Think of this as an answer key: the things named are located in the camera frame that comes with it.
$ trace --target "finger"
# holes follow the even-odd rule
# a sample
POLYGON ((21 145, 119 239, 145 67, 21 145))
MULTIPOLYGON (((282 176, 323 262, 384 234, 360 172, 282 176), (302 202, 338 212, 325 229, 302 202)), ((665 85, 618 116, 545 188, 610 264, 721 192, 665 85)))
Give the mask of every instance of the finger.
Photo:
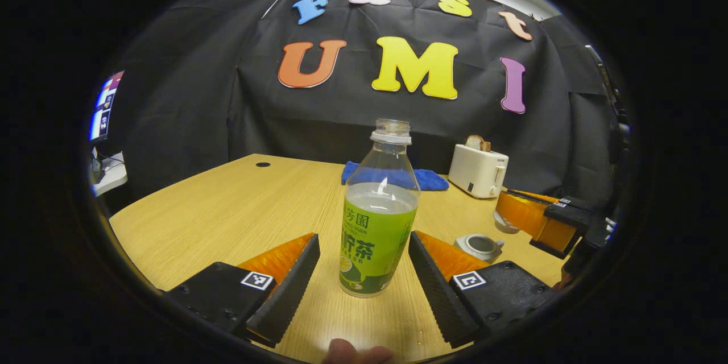
POLYGON ((321 364, 353 364, 357 350, 343 338, 335 338, 328 344, 328 353, 321 364))
POLYGON ((383 348, 382 346, 376 346, 369 351, 364 351, 356 359, 356 364, 382 364, 387 362, 395 356, 392 350, 383 348))

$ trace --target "monitor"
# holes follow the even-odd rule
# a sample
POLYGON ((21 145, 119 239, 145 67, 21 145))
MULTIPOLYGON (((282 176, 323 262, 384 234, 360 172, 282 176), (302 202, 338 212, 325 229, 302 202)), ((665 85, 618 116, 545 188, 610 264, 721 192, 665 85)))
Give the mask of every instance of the monitor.
POLYGON ((112 75, 104 82, 104 86, 101 87, 101 91, 98 93, 96 109, 93 118, 91 118, 91 129, 89 130, 91 144, 103 141, 109 133, 111 106, 114 104, 114 97, 116 97, 122 76, 124 76, 124 71, 112 75))

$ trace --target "white toaster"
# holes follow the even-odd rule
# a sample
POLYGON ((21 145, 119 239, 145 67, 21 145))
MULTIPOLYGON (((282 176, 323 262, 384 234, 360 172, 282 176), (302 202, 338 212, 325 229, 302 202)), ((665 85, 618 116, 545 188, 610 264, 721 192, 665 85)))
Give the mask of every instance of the white toaster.
POLYGON ((506 155, 457 144, 448 179, 476 198, 497 198, 507 167, 506 155))

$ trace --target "wooden table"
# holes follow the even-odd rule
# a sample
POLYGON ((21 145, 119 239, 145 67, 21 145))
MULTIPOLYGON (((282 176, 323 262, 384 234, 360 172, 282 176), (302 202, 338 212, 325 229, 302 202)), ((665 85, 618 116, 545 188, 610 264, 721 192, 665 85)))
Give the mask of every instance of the wooden table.
MULTIPOLYGON (((115 214, 111 226, 136 266, 165 291, 215 261, 237 265, 317 232, 320 260, 276 353, 320 362, 331 338, 348 339, 357 349, 388 346, 396 362, 450 353, 406 251, 380 296, 357 299, 338 286, 343 168, 253 154, 136 201, 115 214)), ((529 245, 523 232, 498 231, 496 201, 473 198, 454 185, 424 191, 413 229, 448 243, 475 233, 505 240, 499 261, 513 260, 549 286, 557 283, 562 260, 529 245)))

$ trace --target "black cloth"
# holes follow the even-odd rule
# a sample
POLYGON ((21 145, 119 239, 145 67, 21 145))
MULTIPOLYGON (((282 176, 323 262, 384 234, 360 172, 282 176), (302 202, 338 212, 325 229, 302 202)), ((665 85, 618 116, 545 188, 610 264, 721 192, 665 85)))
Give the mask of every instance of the black cloth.
MULTIPOLYGON (((544 30, 546 22, 492 0, 468 0, 469 17, 441 11, 439 0, 385 6, 328 0, 322 16, 299 25, 297 1, 181 0, 112 64, 109 73, 126 72, 109 141, 124 151, 137 198, 253 152, 356 162, 371 149, 377 118, 410 122, 408 156, 416 168, 447 173, 455 144, 480 134, 510 157, 508 188, 608 196, 609 172, 598 158, 609 114, 600 108, 603 93, 577 89, 570 72, 590 61, 568 58, 544 30), (499 11, 525 21, 533 40, 518 38, 499 11), (398 92, 374 90, 382 63, 377 38, 384 36, 405 38, 418 56, 434 42, 457 47, 457 99, 425 95, 427 76, 412 93, 400 74, 398 92), (348 43, 330 78, 309 89, 281 84, 283 47, 313 43, 301 63, 301 72, 310 73, 323 40, 348 43), (501 57, 526 68, 523 114, 500 105, 501 57)), ((598 81, 588 74, 590 84, 598 81)))

